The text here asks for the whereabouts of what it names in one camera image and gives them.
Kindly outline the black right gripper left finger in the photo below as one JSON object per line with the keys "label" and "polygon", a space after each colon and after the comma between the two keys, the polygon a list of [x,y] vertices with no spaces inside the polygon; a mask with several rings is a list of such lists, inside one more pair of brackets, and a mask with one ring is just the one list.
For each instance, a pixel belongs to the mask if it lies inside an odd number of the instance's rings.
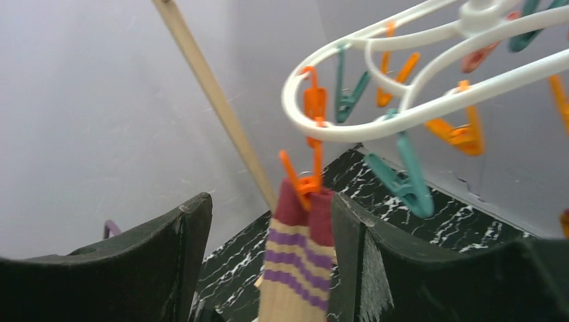
{"label": "black right gripper left finger", "polygon": [[187,321],[212,220],[199,193],[72,253],[1,259],[2,321]]}

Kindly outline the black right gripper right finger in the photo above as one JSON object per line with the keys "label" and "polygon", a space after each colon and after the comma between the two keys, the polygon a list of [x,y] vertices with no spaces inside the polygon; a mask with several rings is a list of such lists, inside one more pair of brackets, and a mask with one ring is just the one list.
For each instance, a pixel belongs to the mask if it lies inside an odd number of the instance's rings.
{"label": "black right gripper right finger", "polygon": [[567,321],[568,241],[518,239],[467,255],[336,194],[343,321]]}

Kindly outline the beige purple striped sock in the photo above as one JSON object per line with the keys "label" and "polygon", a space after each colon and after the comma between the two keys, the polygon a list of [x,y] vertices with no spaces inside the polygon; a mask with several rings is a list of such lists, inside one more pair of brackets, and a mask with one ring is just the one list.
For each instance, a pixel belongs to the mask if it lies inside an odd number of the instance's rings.
{"label": "beige purple striped sock", "polygon": [[333,195],[329,189],[311,194],[306,211],[290,180],[281,182],[266,239],[259,321],[326,321],[335,254]]}

